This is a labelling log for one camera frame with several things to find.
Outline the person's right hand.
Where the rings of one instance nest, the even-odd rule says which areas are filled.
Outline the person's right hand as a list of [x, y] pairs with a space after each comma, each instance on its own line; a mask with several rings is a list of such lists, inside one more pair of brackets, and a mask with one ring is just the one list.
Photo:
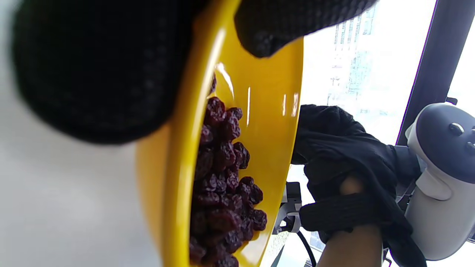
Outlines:
[[302, 206], [302, 226], [325, 244], [337, 232], [372, 224], [401, 267], [425, 267], [413, 229], [397, 204], [397, 187], [422, 173], [408, 147], [380, 142], [337, 106], [302, 105], [291, 159], [303, 165], [314, 203]]

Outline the person's left hand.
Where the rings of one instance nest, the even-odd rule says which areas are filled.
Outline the person's left hand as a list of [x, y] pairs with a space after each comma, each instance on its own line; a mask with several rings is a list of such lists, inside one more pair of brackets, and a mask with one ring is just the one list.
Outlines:
[[17, 93], [45, 124], [92, 144], [126, 144], [172, 117], [202, 116], [220, 27], [268, 58], [355, 18], [375, 0], [21, 0], [11, 60]]

